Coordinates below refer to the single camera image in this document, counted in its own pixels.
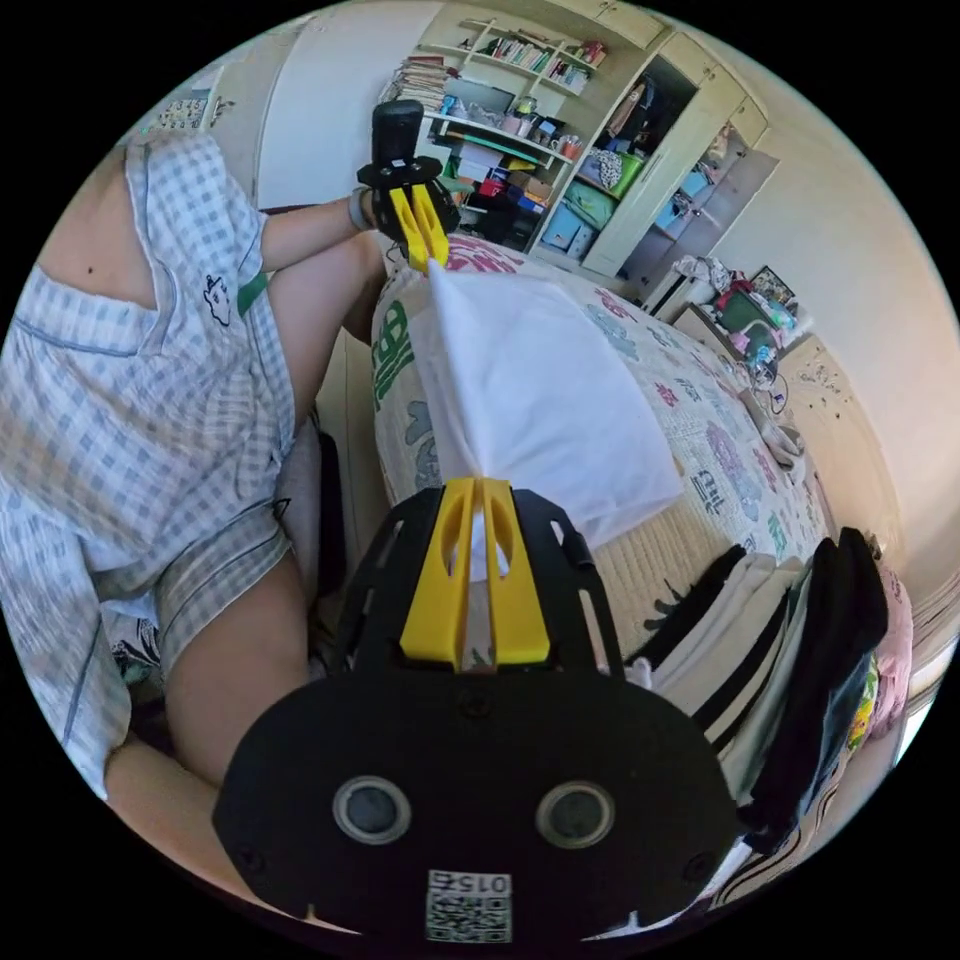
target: person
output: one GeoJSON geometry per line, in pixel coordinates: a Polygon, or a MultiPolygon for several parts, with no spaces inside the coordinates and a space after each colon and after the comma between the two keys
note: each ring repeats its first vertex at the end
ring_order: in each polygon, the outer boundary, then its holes
{"type": "Polygon", "coordinates": [[[30,688],[95,793],[221,886],[216,790],[308,680],[273,493],[341,328],[369,342],[372,224],[359,192],[261,214],[209,136],[117,148],[50,234],[0,354],[0,602],[30,688]],[[108,611],[156,627],[175,759],[129,736],[108,611]]]}

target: bare leg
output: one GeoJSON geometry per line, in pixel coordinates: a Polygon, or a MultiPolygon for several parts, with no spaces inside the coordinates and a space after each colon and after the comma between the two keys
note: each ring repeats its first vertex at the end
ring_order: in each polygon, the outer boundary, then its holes
{"type": "MultiPolygon", "coordinates": [[[[293,383],[297,425],[320,391],[341,326],[369,343],[386,274],[371,235],[278,271],[267,295],[293,383]]],[[[288,553],[183,651],[167,678],[167,719],[180,762],[208,783],[223,781],[253,722],[305,684],[306,601],[288,553]]]]}

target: green storage box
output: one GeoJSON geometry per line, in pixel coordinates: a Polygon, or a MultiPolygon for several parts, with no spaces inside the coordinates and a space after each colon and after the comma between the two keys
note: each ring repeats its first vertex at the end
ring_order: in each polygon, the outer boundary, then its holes
{"type": "Polygon", "coordinates": [[[626,192],[633,186],[633,181],[637,179],[637,174],[643,169],[644,161],[629,153],[620,154],[620,161],[623,165],[623,174],[617,185],[609,191],[611,196],[622,200],[626,192]]]}

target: circular hole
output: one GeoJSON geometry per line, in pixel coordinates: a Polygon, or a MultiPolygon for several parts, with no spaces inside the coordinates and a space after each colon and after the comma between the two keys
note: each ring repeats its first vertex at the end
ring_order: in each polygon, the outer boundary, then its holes
{"type": "Polygon", "coordinates": [[[537,808],[537,830],[548,843],[580,850],[599,843],[613,826],[613,798],[602,787],[572,781],[554,787],[537,808]]]}
{"type": "Polygon", "coordinates": [[[333,818],[352,840],[377,846],[392,843],[410,826],[410,802],[382,777],[348,780],[333,798],[333,818]]]}

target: yellow clip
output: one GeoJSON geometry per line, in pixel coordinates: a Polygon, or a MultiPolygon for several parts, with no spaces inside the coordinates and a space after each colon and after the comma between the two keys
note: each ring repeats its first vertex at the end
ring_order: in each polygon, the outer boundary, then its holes
{"type": "Polygon", "coordinates": [[[543,663],[550,653],[550,640],[513,495],[502,480],[462,479],[447,484],[400,647],[411,660],[461,669],[477,508],[483,510],[486,530],[494,665],[543,663]],[[508,567],[502,576],[498,546],[508,567]]]}
{"type": "Polygon", "coordinates": [[[473,480],[451,480],[443,491],[437,522],[417,581],[400,649],[411,660],[448,663],[460,669],[470,586],[473,480]]]}
{"type": "Polygon", "coordinates": [[[494,662],[496,666],[543,663],[550,655],[550,639],[510,484],[484,480],[482,492],[494,662]],[[503,576],[498,546],[507,565],[503,576]]]}
{"type": "Polygon", "coordinates": [[[427,272],[427,262],[436,260],[441,267],[450,258],[450,241],[443,232],[437,211],[424,184],[413,188],[413,207],[401,188],[390,191],[390,200],[397,212],[400,227],[407,243],[410,266],[420,273],[427,272]]]}

